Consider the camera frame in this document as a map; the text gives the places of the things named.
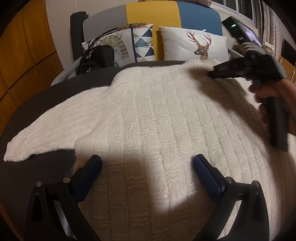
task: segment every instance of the curtain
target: curtain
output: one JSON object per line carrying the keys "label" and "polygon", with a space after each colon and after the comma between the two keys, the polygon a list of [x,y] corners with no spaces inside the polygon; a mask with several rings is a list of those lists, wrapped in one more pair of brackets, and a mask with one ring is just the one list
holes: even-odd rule
{"label": "curtain", "polygon": [[261,4],[264,15],[263,44],[268,42],[275,47],[274,58],[278,60],[281,55],[279,19],[275,12],[264,2],[261,2]]}

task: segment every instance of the gray sofa cushion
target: gray sofa cushion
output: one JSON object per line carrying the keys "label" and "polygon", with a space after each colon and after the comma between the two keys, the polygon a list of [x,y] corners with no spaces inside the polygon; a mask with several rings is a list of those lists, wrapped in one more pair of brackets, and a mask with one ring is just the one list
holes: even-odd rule
{"label": "gray sofa cushion", "polygon": [[126,24],[128,24],[128,20],[125,5],[98,12],[83,22],[84,41],[90,41],[108,30]]}

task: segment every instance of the throw pillow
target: throw pillow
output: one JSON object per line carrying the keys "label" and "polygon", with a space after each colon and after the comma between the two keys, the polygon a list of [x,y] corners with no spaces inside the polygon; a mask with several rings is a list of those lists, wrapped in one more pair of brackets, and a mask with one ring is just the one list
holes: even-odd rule
{"label": "throw pillow", "polygon": [[164,60],[229,60],[224,36],[184,28],[159,26],[159,30],[163,39]]}
{"label": "throw pillow", "polygon": [[[135,62],[154,61],[152,27],[153,24],[148,24],[105,35],[94,44],[94,47],[97,45],[113,47],[114,65],[119,67]],[[87,50],[92,41],[82,43],[83,48]]]}

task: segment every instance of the white knit sweater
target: white knit sweater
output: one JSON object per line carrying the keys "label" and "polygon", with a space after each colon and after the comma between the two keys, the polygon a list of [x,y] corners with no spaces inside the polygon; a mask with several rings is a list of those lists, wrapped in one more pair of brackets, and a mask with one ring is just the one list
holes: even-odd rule
{"label": "white knit sweater", "polygon": [[103,170],[80,208],[102,240],[191,241],[215,209],[192,168],[202,153],[225,177],[261,183],[272,239],[295,207],[295,140],[273,149],[248,82],[210,79],[216,64],[123,70],[44,113],[4,158],[75,148],[76,170],[97,154]]}

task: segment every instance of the blue triangle pattern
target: blue triangle pattern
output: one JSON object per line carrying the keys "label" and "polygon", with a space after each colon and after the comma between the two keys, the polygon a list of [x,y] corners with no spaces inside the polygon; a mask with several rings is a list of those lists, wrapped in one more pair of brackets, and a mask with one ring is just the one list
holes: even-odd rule
{"label": "blue triangle pattern", "polygon": [[146,53],[145,57],[147,57],[147,56],[152,56],[152,55],[154,55],[154,50],[153,50],[153,48],[150,48],[150,49],[148,50],[148,52]]}
{"label": "blue triangle pattern", "polygon": [[136,58],[141,58],[142,56],[136,52]]}
{"label": "blue triangle pattern", "polygon": [[142,35],[142,37],[151,37],[151,38],[152,38],[152,31],[151,31],[150,29],[148,29],[148,30],[146,31],[146,33],[144,33],[144,34]]}
{"label": "blue triangle pattern", "polygon": [[140,38],[136,43],[135,43],[135,48],[139,48],[139,47],[146,47],[149,46],[146,41],[142,38]]}

